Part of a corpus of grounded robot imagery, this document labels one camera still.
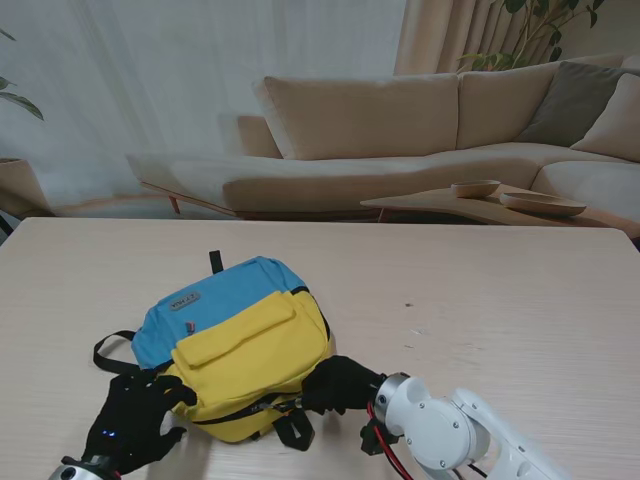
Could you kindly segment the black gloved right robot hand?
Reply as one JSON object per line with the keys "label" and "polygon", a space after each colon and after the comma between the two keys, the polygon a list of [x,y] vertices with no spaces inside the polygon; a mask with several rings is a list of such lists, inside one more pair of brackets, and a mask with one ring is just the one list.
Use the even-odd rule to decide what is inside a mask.
{"label": "black gloved right robot hand", "polygon": [[320,415],[365,410],[386,378],[347,356],[333,355],[303,380],[301,406]]}

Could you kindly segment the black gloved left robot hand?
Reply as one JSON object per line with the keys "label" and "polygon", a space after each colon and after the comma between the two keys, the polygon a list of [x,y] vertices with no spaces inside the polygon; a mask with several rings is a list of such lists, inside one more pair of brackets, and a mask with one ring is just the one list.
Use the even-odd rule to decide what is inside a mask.
{"label": "black gloved left robot hand", "polygon": [[186,433],[183,427],[161,431],[166,414],[180,403],[194,406],[197,396],[176,376],[140,371],[114,377],[81,459],[99,457],[109,473],[120,475],[162,460]]}

